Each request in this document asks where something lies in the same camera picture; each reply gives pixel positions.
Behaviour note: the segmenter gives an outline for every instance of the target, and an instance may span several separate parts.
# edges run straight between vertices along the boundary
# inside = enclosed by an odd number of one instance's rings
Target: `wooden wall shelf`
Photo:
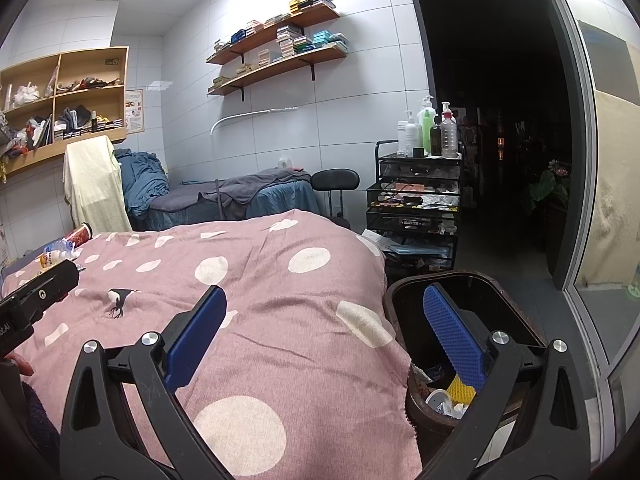
[[[274,23],[269,27],[262,28],[255,34],[250,35],[248,38],[244,38],[244,40],[240,40],[230,47],[213,54],[213,56],[210,56],[209,59],[207,59],[207,63],[224,65],[238,56],[242,56],[242,62],[244,62],[245,53],[265,43],[274,41],[280,27],[284,27],[285,25],[297,25],[301,28],[305,28],[310,27],[311,25],[317,25],[318,23],[328,22],[329,20],[334,20],[339,17],[340,15],[335,12],[335,10],[326,5],[311,7],[309,10],[292,14],[292,16],[286,20],[282,20],[281,22]]]
[[[28,170],[34,164],[45,162],[46,160],[62,156],[65,154],[67,145],[77,140],[91,139],[92,137],[100,137],[106,135],[111,139],[111,142],[122,142],[127,138],[126,128],[113,128],[111,130],[103,130],[101,132],[95,132],[90,134],[84,134],[79,137],[73,137],[67,140],[59,140],[53,144],[47,144],[37,150],[27,153],[26,155],[20,155],[16,158],[12,158],[6,164],[6,175],[14,175],[21,171]]]
[[[26,86],[31,81],[32,84],[38,86],[40,95],[43,95],[56,67],[58,67],[58,76],[53,83],[54,88],[57,87],[59,82],[67,85],[89,76],[100,78],[106,82],[117,78],[124,81],[127,74],[128,55],[129,47],[110,46],[62,52],[61,54],[39,57],[8,67],[0,72],[0,80],[2,81],[0,104],[4,105],[9,85],[12,86],[12,93],[15,95],[18,86]],[[116,119],[124,121],[124,92],[124,84],[63,92],[17,108],[11,108],[5,111],[4,115],[10,126],[21,130],[25,127],[30,117],[38,115],[47,118],[53,115],[54,120],[56,120],[65,108],[75,108],[83,104],[89,111],[95,110],[97,114],[106,116],[111,121]],[[65,154],[68,144],[101,135],[109,136],[112,142],[121,142],[127,137],[127,130],[126,128],[114,128],[72,137],[67,140],[59,139],[56,141],[54,139],[50,144],[9,160],[6,174],[11,176],[14,173],[26,170],[30,166],[45,162],[49,158],[62,156]]]
[[[231,81],[227,81],[218,88],[213,88],[212,86],[209,88],[207,95],[227,95],[231,94],[231,92],[242,89],[244,98],[245,86],[249,86],[253,83],[257,83],[258,81],[263,81],[270,77],[284,74],[285,72],[290,72],[291,70],[302,68],[304,66],[311,67],[311,76],[312,79],[315,80],[316,72],[314,65],[316,63],[322,63],[323,61],[330,61],[332,59],[340,59],[346,56],[347,54],[345,52],[339,50],[334,46],[326,46],[323,48],[318,48],[317,50],[309,50],[308,52],[303,52],[302,54],[296,54],[295,56],[287,57],[261,68],[257,68],[256,70],[251,70],[251,72],[236,77]]]

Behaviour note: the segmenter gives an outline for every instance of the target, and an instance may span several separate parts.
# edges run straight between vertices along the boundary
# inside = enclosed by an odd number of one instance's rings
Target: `metal mesh drawer cart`
[[[463,154],[380,156],[376,183],[367,189],[367,229],[383,236],[390,278],[453,269],[460,224]]]

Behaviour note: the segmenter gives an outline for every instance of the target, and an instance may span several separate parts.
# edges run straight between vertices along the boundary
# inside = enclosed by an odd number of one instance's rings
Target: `trash bin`
[[[517,343],[546,346],[546,342],[536,333],[527,317],[489,276],[479,272],[453,270],[399,280],[385,294],[385,315],[396,330],[396,340],[417,367],[428,370],[437,365],[442,366],[444,376],[428,384],[428,387],[446,390],[456,375],[422,309],[424,290],[432,283],[440,283],[459,308],[475,313],[489,332],[503,330]],[[409,372],[407,387],[406,412],[416,429],[418,449],[422,464],[425,465],[458,421],[427,406],[424,402],[428,394],[427,385],[412,370]],[[502,424],[513,420],[525,393],[526,386],[514,389]]]

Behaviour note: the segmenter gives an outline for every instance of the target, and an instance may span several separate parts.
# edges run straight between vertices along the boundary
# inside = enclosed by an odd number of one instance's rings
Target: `blue clamp pad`
[[[182,315],[190,316],[191,319],[177,335],[166,356],[164,385],[171,393],[175,393],[178,388],[189,384],[204,353],[225,319],[226,295],[224,290],[217,286],[209,287],[207,293],[200,298],[193,310],[178,314],[178,316]]]
[[[422,298],[424,315],[462,382],[479,392],[486,380],[484,353],[449,302],[439,285],[428,286]]]

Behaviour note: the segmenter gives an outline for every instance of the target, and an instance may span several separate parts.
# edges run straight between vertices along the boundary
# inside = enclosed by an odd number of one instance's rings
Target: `hand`
[[[31,377],[33,375],[33,366],[31,366],[29,362],[20,354],[9,352],[4,358],[15,361],[15,363],[18,365],[18,370],[20,370],[20,373],[22,375],[26,375],[28,377]]]

